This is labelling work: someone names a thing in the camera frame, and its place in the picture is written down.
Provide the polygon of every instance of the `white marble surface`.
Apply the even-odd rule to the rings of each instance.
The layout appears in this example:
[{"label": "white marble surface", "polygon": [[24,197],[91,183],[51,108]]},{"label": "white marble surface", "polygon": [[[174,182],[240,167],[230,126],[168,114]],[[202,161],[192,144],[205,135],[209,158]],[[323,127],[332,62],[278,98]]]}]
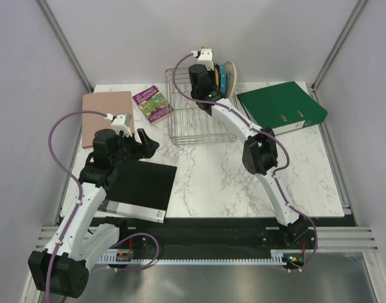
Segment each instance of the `white marble surface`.
[{"label": "white marble surface", "polygon": [[[277,83],[241,83],[237,93]],[[298,83],[305,91],[304,83]],[[96,92],[130,90],[141,92],[152,84],[97,85]],[[165,94],[165,84],[156,84]],[[167,122],[151,126],[134,104],[134,123],[160,143],[150,162],[177,166],[167,217],[273,217],[274,210],[260,182],[242,165],[243,145],[232,143],[201,143],[175,146],[168,136]],[[332,171],[329,166],[318,126],[281,134],[278,139],[287,148],[291,165],[280,172],[292,202],[313,217],[342,217],[344,215]],[[90,149],[78,146],[73,167],[75,176],[85,164]],[[279,149],[279,164],[286,159]],[[64,200],[66,214],[77,189],[71,182]]]}]

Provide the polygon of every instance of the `wire dish rack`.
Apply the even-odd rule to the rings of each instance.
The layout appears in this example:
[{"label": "wire dish rack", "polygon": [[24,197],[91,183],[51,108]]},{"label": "wire dish rack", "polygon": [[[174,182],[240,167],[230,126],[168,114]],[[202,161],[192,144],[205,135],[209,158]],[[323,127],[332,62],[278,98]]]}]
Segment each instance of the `wire dish rack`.
[{"label": "wire dish rack", "polygon": [[[165,72],[167,99],[173,111],[168,116],[169,137],[173,144],[184,145],[227,141],[237,137],[221,122],[201,110],[193,101],[187,100],[176,91],[172,81],[173,69]],[[190,96],[190,79],[187,68],[179,68],[175,75],[176,84],[186,95]],[[231,103],[236,107],[237,100],[233,96]]]}]

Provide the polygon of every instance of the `book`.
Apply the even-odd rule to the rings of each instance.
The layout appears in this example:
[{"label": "book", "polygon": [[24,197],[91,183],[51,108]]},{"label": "book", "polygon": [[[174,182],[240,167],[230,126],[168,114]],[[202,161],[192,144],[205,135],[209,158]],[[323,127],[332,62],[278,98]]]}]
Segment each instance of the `book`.
[{"label": "book", "polygon": [[151,125],[166,119],[167,115],[172,111],[168,100],[155,85],[133,96],[133,100]]},{"label": "book", "polygon": [[[131,92],[89,93],[83,95],[83,110],[95,110],[105,114],[119,115],[128,113],[133,117]],[[130,130],[134,132],[134,120],[130,121]],[[82,115],[82,147],[92,147],[95,133],[101,129],[111,129],[111,122],[102,116]]]},{"label": "book", "polygon": [[295,82],[287,82],[239,93],[237,95],[248,118],[274,134],[322,123],[327,111]]},{"label": "book", "polygon": [[98,210],[129,218],[163,223],[177,168],[127,160]]}]

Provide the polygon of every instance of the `white wall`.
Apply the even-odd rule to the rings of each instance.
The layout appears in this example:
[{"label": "white wall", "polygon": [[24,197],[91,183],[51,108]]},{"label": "white wall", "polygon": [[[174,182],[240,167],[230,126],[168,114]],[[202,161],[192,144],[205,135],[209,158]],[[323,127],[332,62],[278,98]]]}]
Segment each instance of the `white wall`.
[{"label": "white wall", "polygon": [[318,93],[355,212],[386,265],[386,0],[367,4]]},{"label": "white wall", "polygon": [[[19,302],[27,259],[64,179],[48,152],[49,129],[81,108],[84,93],[34,1],[0,0],[0,302]],[[64,163],[79,122],[55,135]]]},{"label": "white wall", "polygon": [[311,82],[357,1],[47,2],[94,86],[164,82],[202,45],[233,61],[243,81]]}]

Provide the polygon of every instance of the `brown folder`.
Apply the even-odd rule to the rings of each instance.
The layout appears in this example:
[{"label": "brown folder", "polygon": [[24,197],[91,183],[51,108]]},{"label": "brown folder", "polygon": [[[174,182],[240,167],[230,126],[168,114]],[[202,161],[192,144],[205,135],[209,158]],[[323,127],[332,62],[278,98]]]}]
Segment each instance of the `brown folder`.
[{"label": "brown folder", "polygon": [[[130,130],[134,132],[134,119],[132,114],[131,92],[107,92],[107,93],[89,93],[83,96],[83,110],[96,110],[104,114],[119,115],[128,113],[132,119]],[[82,115],[82,147],[92,146],[92,140],[95,133],[100,129],[111,128],[110,121],[104,117],[94,114]]]}]

